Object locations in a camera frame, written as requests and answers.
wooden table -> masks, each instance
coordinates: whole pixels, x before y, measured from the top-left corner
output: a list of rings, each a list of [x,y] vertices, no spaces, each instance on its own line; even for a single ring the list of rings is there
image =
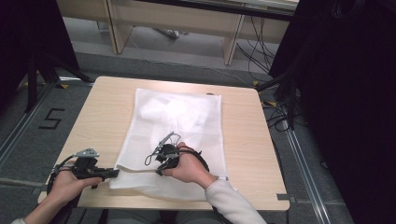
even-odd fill
[[[73,153],[93,147],[99,167],[114,167],[134,113],[136,88],[169,92],[222,95],[222,130],[230,183],[257,210],[285,211],[289,201],[277,194],[286,189],[266,126],[258,93],[253,89],[99,77],[83,106],[57,164]],[[211,209],[207,202],[153,199],[132,189],[110,189],[109,180],[98,189],[86,188],[78,206],[93,208]],[[43,192],[39,201],[45,197]]]

wrist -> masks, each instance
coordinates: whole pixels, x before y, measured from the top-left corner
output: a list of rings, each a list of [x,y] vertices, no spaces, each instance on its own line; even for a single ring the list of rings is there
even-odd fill
[[[203,172],[198,176],[199,179],[197,180],[197,184],[201,186],[201,188],[203,189],[209,188],[209,186],[212,185],[217,180],[217,178],[214,175],[210,174],[207,171]]]

floor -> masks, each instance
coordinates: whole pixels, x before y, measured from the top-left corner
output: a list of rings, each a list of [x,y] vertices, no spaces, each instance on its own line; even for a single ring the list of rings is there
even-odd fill
[[[91,77],[99,75],[118,77],[142,77],[148,79],[163,79],[209,83],[215,85],[230,85],[251,88],[257,80],[263,83],[271,79],[260,67],[249,62],[241,50],[236,50],[231,65],[225,65],[222,54],[221,37],[198,34],[180,35],[179,39],[170,39],[159,32],[146,27],[135,27],[126,48],[122,54],[112,51],[109,32],[103,24],[95,21],[81,21],[64,18],[73,48],[78,58],[81,71]],[[242,49],[251,53],[252,47],[246,40],[238,40]],[[266,44],[266,47],[276,54],[276,44]],[[257,51],[253,57],[263,61],[262,54]],[[69,76],[60,71],[61,76]],[[273,102],[276,89],[264,91],[260,98]],[[57,153],[74,121],[82,108],[90,87],[83,84],[72,84],[67,90],[52,88],[37,115],[31,118],[22,138],[16,141],[16,146],[4,164],[0,164],[0,223],[9,223],[13,218],[22,217],[34,205],[40,183],[46,181],[49,170],[57,158]],[[15,95],[15,104],[0,114],[0,141],[6,142],[21,117],[26,102],[26,87],[21,86]],[[62,124],[52,132],[37,129],[45,125],[44,117],[51,108],[66,108],[69,113],[62,114]],[[264,107],[267,119],[282,116],[272,107]],[[285,185],[290,196],[290,210],[284,212],[262,212],[268,223],[353,223],[342,196],[332,181],[331,174],[320,164],[320,152],[306,124],[304,117],[295,120],[295,134],[299,148],[293,148],[291,135],[282,132],[284,123],[274,124],[269,121],[270,133],[274,139],[279,154],[280,166],[284,174]],[[304,156],[305,166],[298,160]],[[314,182],[323,207],[318,210],[317,202],[312,197],[312,189],[308,189],[305,176],[310,175]],[[6,180],[24,181],[20,185],[6,184]],[[77,209],[69,223],[79,220],[83,214]],[[83,216],[82,223],[97,221],[100,211],[89,209]]]

person's right hand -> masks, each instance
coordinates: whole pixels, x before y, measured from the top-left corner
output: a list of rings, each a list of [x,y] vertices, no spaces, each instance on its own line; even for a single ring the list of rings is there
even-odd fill
[[[177,148],[191,150],[184,142],[180,142]],[[203,189],[207,189],[216,181],[216,177],[210,174],[195,156],[186,152],[180,152],[177,167],[163,170],[163,175],[172,176],[185,183],[196,183]]]

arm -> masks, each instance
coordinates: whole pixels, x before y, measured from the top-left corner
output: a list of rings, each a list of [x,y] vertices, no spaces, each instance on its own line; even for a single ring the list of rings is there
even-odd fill
[[[97,185],[102,178],[95,177],[78,180],[70,171],[61,171],[55,179],[49,195],[26,218],[26,224],[49,223],[62,207],[76,198],[85,187]]]
[[[177,148],[187,149],[180,143]],[[266,222],[256,209],[231,185],[217,180],[204,166],[189,153],[180,153],[179,164],[174,169],[163,170],[164,175],[172,176],[186,183],[196,183],[205,190],[207,201],[234,224]]]

